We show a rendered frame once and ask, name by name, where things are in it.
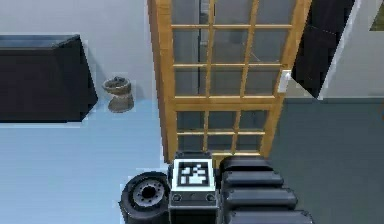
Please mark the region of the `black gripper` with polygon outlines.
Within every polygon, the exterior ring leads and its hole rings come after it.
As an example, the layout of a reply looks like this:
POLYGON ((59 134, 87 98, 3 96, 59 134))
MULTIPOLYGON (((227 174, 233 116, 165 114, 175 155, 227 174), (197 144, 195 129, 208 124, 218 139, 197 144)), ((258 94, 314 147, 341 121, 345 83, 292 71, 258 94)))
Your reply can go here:
POLYGON ((134 176, 121 193, 119 207, 125 224, 170 224, 168 200, 170 187, 162 172, 134 176))

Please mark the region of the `wooden glass-paned room door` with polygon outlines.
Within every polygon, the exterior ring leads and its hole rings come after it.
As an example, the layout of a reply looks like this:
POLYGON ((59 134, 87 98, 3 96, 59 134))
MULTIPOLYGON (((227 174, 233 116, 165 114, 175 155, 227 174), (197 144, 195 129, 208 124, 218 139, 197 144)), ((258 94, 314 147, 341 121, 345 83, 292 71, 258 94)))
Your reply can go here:
POLYGON ((312 0, 146 0, 163 158, 268 157, 312 0))

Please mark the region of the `black cabinet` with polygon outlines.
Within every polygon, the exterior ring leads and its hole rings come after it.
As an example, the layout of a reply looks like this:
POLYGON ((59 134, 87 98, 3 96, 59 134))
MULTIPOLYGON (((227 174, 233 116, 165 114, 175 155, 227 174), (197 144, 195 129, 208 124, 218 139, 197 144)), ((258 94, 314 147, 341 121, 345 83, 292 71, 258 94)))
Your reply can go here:
POLYGON ((78 34, 0 35, 0 123, 80 122, 97 101, 78 34))

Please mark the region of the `black cupboard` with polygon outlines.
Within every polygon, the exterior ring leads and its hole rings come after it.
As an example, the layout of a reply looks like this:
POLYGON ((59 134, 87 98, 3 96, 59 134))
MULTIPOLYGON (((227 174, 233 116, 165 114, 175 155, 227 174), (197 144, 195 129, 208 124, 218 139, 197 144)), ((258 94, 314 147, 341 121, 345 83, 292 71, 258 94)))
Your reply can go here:
POLYGON ((317 98, 355 0, 312 0, 291 77, 317 98))

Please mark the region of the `framed wall picture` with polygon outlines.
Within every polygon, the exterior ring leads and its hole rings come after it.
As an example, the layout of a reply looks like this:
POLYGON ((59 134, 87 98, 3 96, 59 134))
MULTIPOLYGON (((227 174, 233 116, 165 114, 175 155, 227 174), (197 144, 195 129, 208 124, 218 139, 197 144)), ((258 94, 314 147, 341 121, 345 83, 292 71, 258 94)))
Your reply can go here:
POLYGON ((370 27, 370 31, 384 32, 384 2, 381 3, 370 27))

